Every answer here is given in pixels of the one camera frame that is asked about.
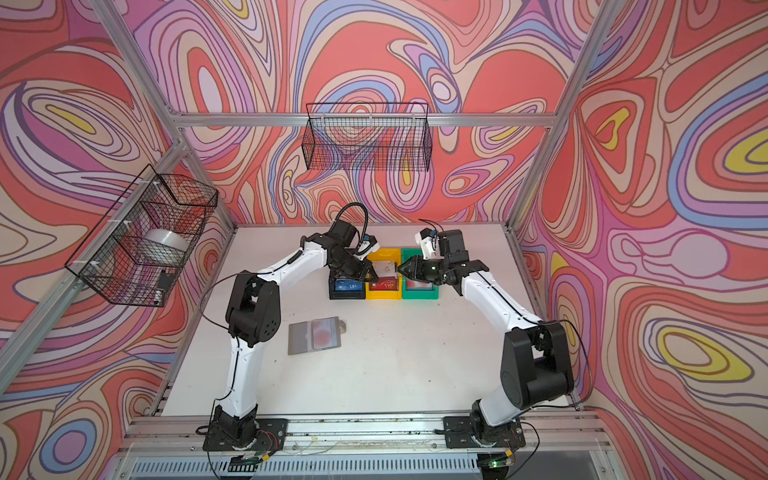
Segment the white card with red dot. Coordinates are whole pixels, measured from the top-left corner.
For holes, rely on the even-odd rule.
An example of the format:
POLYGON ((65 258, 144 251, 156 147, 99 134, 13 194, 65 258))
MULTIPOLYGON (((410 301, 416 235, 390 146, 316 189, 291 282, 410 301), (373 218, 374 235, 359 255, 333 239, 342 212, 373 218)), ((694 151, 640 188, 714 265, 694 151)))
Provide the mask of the white card with red dot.
POLYGON ((341 346, 341 326, 338 317, 316 319, 311 322, 311 344, 314 351, 341 346))

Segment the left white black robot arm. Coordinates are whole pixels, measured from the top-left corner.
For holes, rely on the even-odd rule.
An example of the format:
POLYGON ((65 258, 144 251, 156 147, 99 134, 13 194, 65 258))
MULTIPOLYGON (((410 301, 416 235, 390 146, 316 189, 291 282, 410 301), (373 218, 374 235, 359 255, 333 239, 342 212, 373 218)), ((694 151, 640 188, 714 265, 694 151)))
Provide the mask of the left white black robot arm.
POLYGON ((257 375, 264 346, 281 325, 281 294, 323 268, 361 283, 378 280, 368 255, 377 252, 379 244, 367 233, 368 223, 367 207, 349 203, 326 232, 302 237, 299 248, 284 259, 262 271, 244 270, 234 276, 224 314, 231 337, 231 380, 223 397, 212 402, 206 434, 211 448, 219 442, 246 450, 256 442, 257 375))

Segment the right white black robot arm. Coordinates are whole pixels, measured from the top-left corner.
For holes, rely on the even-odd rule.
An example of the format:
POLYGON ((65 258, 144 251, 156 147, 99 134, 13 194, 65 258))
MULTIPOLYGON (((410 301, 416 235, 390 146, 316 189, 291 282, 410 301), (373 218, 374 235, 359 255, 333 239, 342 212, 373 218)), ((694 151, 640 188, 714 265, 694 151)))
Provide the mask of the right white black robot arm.
POLYGON ((460 230, 424 228, 415 241, 420 253, 404 260, 398 273, 453 288, 502 335, 499 385, 474 402, 469 426, 458 432, 481 447, 495 447, 520 427, 523 414, 573 392, 566 327, 544 321, 504 290, 484 262, 470 257, 460 230))

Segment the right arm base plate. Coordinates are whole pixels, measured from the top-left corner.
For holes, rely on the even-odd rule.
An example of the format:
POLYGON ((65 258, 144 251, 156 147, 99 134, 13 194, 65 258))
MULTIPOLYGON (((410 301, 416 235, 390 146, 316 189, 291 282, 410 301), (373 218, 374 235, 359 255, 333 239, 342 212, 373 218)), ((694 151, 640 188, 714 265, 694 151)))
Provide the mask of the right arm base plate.
POLYGON ((445 416, 435 430, 449 449, 505 448, 516 451, 526 446, 519 421, 489 426, 480 416, 445 416))

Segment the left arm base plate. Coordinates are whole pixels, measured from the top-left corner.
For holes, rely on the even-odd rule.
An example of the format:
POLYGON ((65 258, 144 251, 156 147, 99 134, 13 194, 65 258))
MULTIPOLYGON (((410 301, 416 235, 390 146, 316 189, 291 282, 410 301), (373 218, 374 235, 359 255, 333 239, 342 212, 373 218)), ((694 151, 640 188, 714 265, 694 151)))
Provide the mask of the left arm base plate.
POLYGON ((275 453, 284 448, 287 427, 286 418, 214 419, 205 435, 203 450, 275 453))

